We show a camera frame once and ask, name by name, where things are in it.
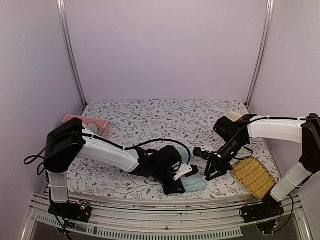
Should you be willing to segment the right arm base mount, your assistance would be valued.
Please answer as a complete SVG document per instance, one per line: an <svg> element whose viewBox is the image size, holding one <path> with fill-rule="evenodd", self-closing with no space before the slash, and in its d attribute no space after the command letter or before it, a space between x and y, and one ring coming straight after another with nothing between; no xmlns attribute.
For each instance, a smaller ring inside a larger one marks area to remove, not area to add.
<svg viewBox="0 0 320 240"><path fill-rule="evenodd" d="M239 210L239 215L245 223L256 222L273 217L279 217L284 213L281 203L259 203L254 205L245 205Z"/></svg>

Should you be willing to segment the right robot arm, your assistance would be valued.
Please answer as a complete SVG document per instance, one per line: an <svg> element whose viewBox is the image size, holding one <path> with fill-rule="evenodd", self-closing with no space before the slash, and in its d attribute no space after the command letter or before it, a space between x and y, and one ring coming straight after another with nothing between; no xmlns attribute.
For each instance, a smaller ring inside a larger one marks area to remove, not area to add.
<svg viewBox="0 0 320 240"><path fill-rule="evenodd" d="M320 196L320 117L276 117L246 114L237 120L219 118L213 132L218 147L200 146L208 182L231 176L242 190L265 201L262 218L297 191L304 201Z"/></svg>

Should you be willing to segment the blue towel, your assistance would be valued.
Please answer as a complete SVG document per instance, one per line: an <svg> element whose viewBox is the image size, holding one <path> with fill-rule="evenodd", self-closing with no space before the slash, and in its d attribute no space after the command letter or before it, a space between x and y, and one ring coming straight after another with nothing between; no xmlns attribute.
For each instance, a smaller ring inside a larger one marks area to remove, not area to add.
<svg viewBox="0 0 320 240"><path fill-rule="evenodd" d="M186 165L188 161L189 154L184 147L177 147L182 160L182 165ZM185 175L180 178L186 193L203 191L207 188L203 177L197 173L192 176L186 177Z"/></svg>

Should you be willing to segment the green towel with panda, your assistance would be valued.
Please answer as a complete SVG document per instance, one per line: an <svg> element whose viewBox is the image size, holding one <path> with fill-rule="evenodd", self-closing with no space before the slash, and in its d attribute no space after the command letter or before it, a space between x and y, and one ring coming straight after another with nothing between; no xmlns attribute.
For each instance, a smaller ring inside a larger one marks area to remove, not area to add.
<svg viewBox="0 0 320 240"><path fill-rule="evenodd" d="M94 123L89 123L86 128L96 135L99 133L99 128Z"/></svg>

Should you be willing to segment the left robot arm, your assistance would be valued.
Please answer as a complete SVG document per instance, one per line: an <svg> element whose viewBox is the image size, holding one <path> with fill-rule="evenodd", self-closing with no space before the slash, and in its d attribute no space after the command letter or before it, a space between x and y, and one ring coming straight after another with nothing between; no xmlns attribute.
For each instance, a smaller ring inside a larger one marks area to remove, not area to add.
<svg viewBox="0 0 320 240"><path fill-rule="evenodd" d="M70 217L75 211L69 202L67 172L76 158L98 161L135 176L155 177L165 195L186 191L178 176L183 164L182 156L171 144L160 150L146 150L141 144L124 147L93 133L83 126L81 119L73 118L47 135L46 145L38 154L23 160L24 165L43 160L50 199L63 217Z"/></svg>

